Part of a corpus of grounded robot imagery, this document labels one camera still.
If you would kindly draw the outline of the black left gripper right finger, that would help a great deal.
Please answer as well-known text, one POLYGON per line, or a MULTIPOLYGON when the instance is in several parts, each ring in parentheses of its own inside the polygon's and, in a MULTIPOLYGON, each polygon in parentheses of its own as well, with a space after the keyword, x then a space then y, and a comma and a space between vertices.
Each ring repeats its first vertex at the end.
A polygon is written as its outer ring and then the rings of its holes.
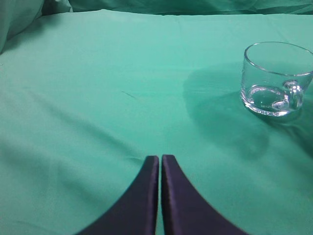
POLYGON ((161 161, 161 207, 166 235, 245 235, 190 183, 174 155, 161 161))

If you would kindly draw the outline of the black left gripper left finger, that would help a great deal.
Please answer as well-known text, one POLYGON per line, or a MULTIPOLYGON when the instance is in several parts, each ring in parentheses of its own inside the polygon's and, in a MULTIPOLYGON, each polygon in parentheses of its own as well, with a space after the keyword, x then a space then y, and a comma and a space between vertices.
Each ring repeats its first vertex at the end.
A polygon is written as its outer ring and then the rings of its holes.
POLYGON ((148 156, 124 194, 79 235, 154 235, 158 210, 159 159, 148 156))

